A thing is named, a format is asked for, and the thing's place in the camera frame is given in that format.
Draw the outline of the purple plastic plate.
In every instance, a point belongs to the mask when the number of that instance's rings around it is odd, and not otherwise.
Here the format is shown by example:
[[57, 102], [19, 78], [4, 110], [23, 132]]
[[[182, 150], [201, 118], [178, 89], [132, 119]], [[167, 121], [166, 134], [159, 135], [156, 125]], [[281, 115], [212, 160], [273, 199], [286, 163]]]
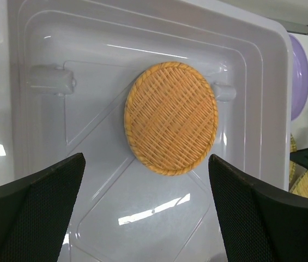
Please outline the purple plastic plate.
[[289, 35], [293, 49], [291, 120], [299, 117], [308, 98], [308, 59], [300, 41]]

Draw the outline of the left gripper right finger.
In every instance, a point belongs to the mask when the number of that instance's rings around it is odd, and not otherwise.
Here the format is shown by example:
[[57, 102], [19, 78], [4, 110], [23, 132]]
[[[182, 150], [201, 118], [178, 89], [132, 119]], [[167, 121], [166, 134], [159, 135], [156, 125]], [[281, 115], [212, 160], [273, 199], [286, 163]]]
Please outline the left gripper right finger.
[[209, 180], [228, 261], [308, 261], [308, 198], [212, 154]]

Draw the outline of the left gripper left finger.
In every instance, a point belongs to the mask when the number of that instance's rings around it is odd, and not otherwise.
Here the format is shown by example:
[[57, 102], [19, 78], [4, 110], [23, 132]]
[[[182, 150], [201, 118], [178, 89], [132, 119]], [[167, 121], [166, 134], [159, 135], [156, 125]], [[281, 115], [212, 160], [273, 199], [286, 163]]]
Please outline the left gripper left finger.
[[86, 161], [74, 154], [0, 186], [0, 261], [57, 261]]

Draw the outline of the round bamboo tray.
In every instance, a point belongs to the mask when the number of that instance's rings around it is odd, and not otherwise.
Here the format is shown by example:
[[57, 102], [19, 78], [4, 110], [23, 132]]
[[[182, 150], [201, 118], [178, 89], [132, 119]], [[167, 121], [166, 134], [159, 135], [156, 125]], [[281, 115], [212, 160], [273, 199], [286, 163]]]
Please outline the round bamboo tray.
[[293, 134], [291, 134], [290, 153], [296, 152], [297, 150], [298, 150], [297, 149], [297, 143], [295, 141], [295, 138], [294, 138]]

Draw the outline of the round woven orange tray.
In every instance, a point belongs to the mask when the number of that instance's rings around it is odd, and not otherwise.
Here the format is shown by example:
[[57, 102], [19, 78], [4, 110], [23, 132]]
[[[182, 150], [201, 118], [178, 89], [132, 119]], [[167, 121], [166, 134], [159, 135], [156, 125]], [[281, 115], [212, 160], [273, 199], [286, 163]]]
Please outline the round woven orange tray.
[[135, 157], [149, 170], [177, 176], [197, 167], [211, 150], [218, 107], [208, 81], [181, 62], [156, 64], [134, 82], [124, 129]]

